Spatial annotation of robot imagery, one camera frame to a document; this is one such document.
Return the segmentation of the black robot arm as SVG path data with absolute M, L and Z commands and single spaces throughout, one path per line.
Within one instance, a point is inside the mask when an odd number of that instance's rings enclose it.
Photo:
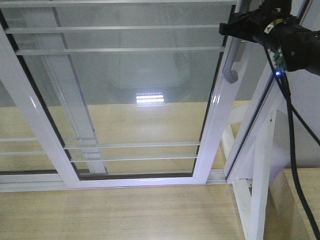
M 232 13 L 230 22 L 220 23 L 219 33 L 258 43 L 272 53 L 282 51 L 289 72 L 320 73 L 320 33 L 298 24 L 291 15 L 290 0 L 265 0 L 258 9 Z

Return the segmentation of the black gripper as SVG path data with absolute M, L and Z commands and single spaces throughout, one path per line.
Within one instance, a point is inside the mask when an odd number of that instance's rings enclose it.
M 234 13 L 230 23 L 219 25 L 219 33 L 265 45 L 274 54 L 281 50 L 289 72 L 318 73 L 320 32 L 299 25 L 291 6 L 291 0 L 265 0 L 256 10 Z

